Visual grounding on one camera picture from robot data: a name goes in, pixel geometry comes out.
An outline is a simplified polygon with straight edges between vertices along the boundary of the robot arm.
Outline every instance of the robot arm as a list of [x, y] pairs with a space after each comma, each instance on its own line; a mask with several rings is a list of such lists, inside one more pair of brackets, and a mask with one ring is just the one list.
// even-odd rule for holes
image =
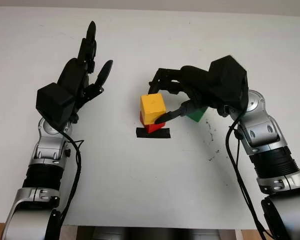
[[[277, 240], [300, 240], [300, 169], [276, 122], [267, 114], [265, 99], [257, 91], [248, 91], [246, 113], [238, 132], [242, 145], [257, 173], [262, 193], [265, 220]], [[230, 111], [233, 119], [238, 112]]]
[[272, 236], [300, 240], [300, 169], [276, 120], [267, 114], [264, 97], [248, 90], [246, 70], [226, 56], [213, 61], [208, 71], [193, 66], [159, 68], [149, 85], [149, 94], [167, 90], [185, 92], [190, 98], [179, 109], [160, 116], [156, 124], [205, 106], [217, 109], [223, 117], [236, 120], [241, 116], [238, 133], [254, 164], [260, 190], [268, 195], [261, 205]]
[[42, 115], [39, 121], [39, 141], [26, 173], [22, 188], [17, 191], [2, 233], [3, 240], [58, 240], [63, 220], [75, 194], [80, 176], [78, 169], [67, 206], [61, 213], [56, 208], [60, 202], [60, 181], [71, 150], [68, 141], [72, 124], [79, 120], [77, 112], [88, 101], [103, 92], [112, 67], [106, 62], [95, 83], [89, 85], [88, 74], [93, 73], [97, 43], [96, 25], [92, 21], [86, 38], [82, 39], [77, 58], [65, 65], [57, 83], [51, 83], [37, 92], [36, 109]]

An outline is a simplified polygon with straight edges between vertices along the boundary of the wooden floor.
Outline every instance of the wooden floor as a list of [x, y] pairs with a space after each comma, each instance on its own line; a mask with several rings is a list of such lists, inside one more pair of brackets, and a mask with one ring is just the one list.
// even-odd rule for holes
[[[5, 225], [3, 223], [0, 223], [0, 239], [4, 226]], [[76, 226], [63, 226], [61, 229], [60, 240], [76, 240], [77, 229], [78, 228]], [[242, 230], [242, 236], [243, 240], [261, 240], [261, 237], [256, 230]]]

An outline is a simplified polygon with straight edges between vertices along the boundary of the stacked blocks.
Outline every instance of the stacked blocks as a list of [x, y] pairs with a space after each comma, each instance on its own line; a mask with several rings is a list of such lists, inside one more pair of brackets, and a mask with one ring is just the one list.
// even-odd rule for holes
[[161, 93], [142, 95], [140, 109], [140, 121], [149, 134], [165, 126], [165, 122], [155, 124], [155, 120], [166, 113]]

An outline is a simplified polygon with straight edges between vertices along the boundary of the black tape strip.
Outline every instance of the black tape strip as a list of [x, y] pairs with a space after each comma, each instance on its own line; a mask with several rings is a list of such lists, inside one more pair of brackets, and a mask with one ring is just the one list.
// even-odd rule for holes
[[137, 127], [135, 130], [137, 138], [146, 139], [170, 139], [170, 128], [160, 128], [152, 133], [147, 133], [147, 130], [143, 127]]

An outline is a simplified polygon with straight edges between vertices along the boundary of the red block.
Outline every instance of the red block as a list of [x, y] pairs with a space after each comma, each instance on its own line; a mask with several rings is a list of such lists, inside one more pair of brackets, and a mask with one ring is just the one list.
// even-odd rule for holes
[[144, 126], [144, 128], [146, 129], [148, 134], [153, 133], [154, 131], [157, 131], [158, 129], [161, 129], [166, 125], [165, 122], [159, 123], [159, 124], [153, 123], [153, 124], [145, 125], [141, 112], [140, 112], [140, 122], [142, 123], [142, 125]]

